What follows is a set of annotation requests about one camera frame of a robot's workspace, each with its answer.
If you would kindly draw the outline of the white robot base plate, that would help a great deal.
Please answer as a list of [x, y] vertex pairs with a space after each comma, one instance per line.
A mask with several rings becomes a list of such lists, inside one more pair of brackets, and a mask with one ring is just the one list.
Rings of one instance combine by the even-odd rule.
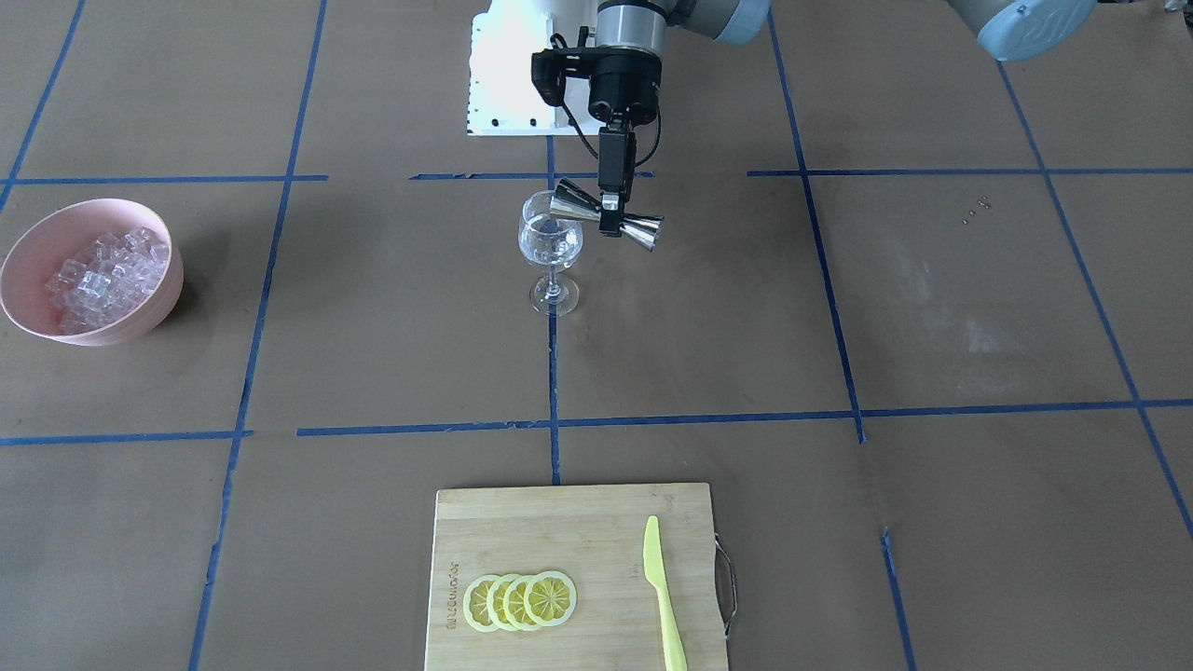
[[531, 60], [554, 33], [575, 47], [596, 27], [596, 1], [490, 1], [472, 17], [466, 133], [474, 137], [574, 135], [562, 107], [542, 101]]

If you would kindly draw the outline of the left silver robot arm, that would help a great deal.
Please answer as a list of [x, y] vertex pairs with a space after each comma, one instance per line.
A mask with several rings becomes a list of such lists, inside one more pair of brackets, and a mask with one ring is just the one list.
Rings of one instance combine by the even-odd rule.
[[[946, 7], [997, 62], [1022, 62], [1076, 33], [1092, 1], [947, 1]], [[746, 44], [764, 27], [769, 1], [601, 1], [596, 4], [596, 63], [588, 113], [602, 124], [599, 156], [599, 233], [622, 238], [638, 166], [636, 129], [660, 117], [662, 55], [669, 30], [722, 44]]]

